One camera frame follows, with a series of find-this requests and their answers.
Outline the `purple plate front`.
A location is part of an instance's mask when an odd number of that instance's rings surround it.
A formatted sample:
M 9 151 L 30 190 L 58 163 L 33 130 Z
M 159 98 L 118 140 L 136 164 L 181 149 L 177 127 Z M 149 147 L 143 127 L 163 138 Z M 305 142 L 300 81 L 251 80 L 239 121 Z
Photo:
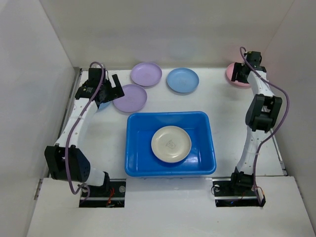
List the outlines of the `purple plate front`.
M 124 96 L 113 101 L 114 106 L 125 113 L 132 113 L 142 109 L 147 102 L 145 89 L 136 84 L 127 84 L 122 87 Z

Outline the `light blue plate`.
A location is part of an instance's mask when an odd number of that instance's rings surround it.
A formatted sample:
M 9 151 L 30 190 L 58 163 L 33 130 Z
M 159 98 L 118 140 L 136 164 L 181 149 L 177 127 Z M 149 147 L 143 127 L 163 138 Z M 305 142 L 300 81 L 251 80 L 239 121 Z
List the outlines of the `light blue plate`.
M 106 102 L 106 103 L 102 103 L 102 104 L 99 105 L 98 109 L 99 110 L 103 110 L 103 109 L 107 108 L 111 103 L 112 103 L 111 101 Z
M 191 93 L 199 85 L 199 77 L 191 69 L 177 68 L 166 77 L 167 85 L 177 93 Z

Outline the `purple plate back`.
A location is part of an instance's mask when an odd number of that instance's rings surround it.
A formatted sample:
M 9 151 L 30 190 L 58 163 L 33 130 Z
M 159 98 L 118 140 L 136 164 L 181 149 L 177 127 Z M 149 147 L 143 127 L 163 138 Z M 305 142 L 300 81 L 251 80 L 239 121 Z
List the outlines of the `purple plate back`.
M 134 83 L 140 86 L 154 86 L 161 80 L 162 69 L 155 63 L 142 62 L 133 67 L 130 77 Z

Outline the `pink plate back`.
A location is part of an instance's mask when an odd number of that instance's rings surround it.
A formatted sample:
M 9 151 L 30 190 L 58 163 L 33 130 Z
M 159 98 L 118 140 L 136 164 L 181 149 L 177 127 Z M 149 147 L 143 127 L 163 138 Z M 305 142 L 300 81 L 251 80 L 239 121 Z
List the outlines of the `pink plate back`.
M 238 81 L 232 81 L 232 75 L 233 75 L 233 70 L 234 70 L 234 63 L 231 63 L 227 68 L 226 68 L 226 79 L 228 83 L 230 83 L 233 86 L 239 87 L 239 88 L 250 88 L 250 84 L 238 82 Z

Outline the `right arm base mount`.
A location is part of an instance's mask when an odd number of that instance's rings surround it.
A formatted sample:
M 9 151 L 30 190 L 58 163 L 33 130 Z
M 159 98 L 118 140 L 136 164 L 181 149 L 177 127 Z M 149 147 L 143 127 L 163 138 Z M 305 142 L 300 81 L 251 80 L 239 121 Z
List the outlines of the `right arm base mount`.
M 264 207 L 266 197 L 261 187 L 236 186 L 230 178 L 212 179 L 211 193 L 216 207 Z

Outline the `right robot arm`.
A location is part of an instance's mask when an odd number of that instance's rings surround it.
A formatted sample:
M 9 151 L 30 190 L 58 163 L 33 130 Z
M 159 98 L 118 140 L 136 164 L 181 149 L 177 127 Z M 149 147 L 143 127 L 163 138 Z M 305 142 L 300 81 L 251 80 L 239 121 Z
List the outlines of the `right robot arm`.
M 261 143 L 275 126 L 282 106 L 282 99 L 274 95 L 266 80 L 266 69 L 261 66 L 261 53 L 248 51 L 241 55 L 245 61 L 234 64 L 232 81 L 250 85 L 254 97 L 245 116 L 245 145 L 229 182 L 229 190 L 234 195 L 253 190 Z

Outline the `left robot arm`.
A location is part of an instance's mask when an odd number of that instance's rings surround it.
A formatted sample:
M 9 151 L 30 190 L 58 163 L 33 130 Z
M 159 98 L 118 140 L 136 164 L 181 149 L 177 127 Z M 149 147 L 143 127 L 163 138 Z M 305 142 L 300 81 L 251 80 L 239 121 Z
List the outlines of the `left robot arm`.
M 102 196 L 110 192 L 108 173 L 94 168 L 80 148 L 100 105 L 123 96 L 116 74 L 109 79 L 105 68 L 89 68 L 88 79 L 76 91 L 64 130 L 53 146 L 45 148 L 44 156 L 52 179 L 67 181 L 73 194 L 77 194 L 79 189 L 89 191 L 91 188 Z

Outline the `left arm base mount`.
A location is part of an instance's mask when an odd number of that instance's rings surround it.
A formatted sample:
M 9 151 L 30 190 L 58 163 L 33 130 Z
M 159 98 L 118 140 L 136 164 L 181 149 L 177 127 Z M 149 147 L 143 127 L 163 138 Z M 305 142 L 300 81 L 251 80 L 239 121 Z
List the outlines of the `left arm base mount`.
M 89 186 L 88 192 L 82 191 L 80 194 L 80 208 L 124 208 L 125 206 L 125 179 L 111 179 L 109 190 L 102 187 Z

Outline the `purple plate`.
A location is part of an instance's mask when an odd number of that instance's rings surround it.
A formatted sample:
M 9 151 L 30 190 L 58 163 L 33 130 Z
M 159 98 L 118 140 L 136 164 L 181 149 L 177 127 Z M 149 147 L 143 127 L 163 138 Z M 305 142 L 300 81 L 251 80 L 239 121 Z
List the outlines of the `purple plate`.
M 142 62 L 133 67 L 130 77 L 134 83 L 140 86 L 154 86 L 161 80 L 162 69 L 155 63 Z
M 136 84 L 127 84 L 122 87 L 124 96 L 113 101 L 114 106 L 125 113 L 132 113 L 142 109 L 147 102 L 145 89 Z

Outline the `cream plate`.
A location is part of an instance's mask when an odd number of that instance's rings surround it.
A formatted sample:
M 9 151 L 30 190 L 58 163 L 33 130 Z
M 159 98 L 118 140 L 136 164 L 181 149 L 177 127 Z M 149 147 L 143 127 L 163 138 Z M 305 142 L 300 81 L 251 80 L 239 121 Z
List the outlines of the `cream plate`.
M 189 134 L 177 126 L 165 126 L 155 132 L 151 140 L 154 155 L 166 163 L 184 160 L 192 148 Z

